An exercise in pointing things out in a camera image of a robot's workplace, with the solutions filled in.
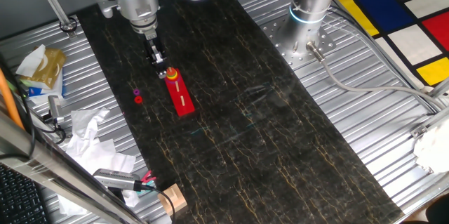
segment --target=orange pole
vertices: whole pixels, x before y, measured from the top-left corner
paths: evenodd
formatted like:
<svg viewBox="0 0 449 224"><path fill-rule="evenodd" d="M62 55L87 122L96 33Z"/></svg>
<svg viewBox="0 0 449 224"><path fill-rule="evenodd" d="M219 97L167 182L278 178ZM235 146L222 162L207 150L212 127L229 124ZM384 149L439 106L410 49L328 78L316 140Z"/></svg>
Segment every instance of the orange pole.
<svg viewBox="0 0 449 224"><path fill-rule="evenodd" d="M22 120L20 119L19 112L17 111L17 107L15 106L13 94L9 89L8 82L6 81L5 75L3 71L0 70L0 90L3 94L3 99L5 100L6 108L8 108L9 117L23 130Z"/></svg>

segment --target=wooden block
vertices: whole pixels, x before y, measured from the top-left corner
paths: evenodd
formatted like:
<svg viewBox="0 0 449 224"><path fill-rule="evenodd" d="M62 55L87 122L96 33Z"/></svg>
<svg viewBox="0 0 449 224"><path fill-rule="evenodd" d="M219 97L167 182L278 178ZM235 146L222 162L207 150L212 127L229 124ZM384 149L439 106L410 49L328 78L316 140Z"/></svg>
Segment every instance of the wooden block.
<svg viewBox="0 0 449 224"><path fill-rule="evenodd" d="M182 195L182 192L180 188L177 186L177 184L170 186L167 190L164 190L163 193L167 194L167 196L170 197L170 200L172 201L176 212L180 212L181 210L187 207L187 202L185 201L185 198ZM172 216L173 210L167 198L165 198L160 193L157 195L157 197L161 201L161 204L163 208L166 210L167 214L169 216Z"/></svg>

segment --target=keyboard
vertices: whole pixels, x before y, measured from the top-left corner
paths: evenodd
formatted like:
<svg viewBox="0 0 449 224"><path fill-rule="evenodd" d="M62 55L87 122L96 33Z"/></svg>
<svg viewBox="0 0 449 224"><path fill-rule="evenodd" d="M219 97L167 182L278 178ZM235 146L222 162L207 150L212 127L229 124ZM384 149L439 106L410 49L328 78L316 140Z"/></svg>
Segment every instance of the keyboard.
<svg viewBox="0 0 449 224"><path fill-rule="evenodd" d="M48 212L36 183L0 165L0 223L49 224Z"/></svg>

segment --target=crumpled paper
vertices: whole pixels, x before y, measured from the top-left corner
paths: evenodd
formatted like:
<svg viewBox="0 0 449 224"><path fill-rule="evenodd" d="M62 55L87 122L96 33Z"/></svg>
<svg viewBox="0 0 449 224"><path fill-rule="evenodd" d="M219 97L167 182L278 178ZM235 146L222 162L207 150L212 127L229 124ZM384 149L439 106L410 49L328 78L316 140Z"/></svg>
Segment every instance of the crumpled paper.
<svg viewBox="0 0 449 224"><path fill-rule="evenodd" d="M416 143L416 163L435 173L449 171L449 119L427 131Z"/></svg>
<svg viewBox="0 0 449 224"><path fill-rule="evenodd" d="M116 153L114 141L100 142L96 138L98 124L102 122L108 109L72 111L72 139L66 153L90 174L98 169L110 169L130 173L133 170L135 157ZM60 213L67 215L87 214L87 210L58 195ZM126 205L133 207L138 202L134 191L123 191Z"/></svg>

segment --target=yellow rectangle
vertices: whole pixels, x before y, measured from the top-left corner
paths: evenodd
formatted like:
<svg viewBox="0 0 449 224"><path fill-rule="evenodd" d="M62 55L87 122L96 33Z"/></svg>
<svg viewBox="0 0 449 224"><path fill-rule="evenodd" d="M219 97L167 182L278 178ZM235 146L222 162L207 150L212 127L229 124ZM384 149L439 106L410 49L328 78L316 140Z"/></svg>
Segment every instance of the yellow rectangle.
<svg viewBox="0 0 449 224"><path fill-rule="evenodd" d="M449 77L449 59L443 58L417 69L429 85L437 84Z"/></svg>
<svg viewBox="0 0 449 224"><path fill-rule="evenodd" d="M371 35L379 34L379 31L373 26L371 21L363 14L362 10L356 5L354 0L338 0L357 22Z"/></svg>

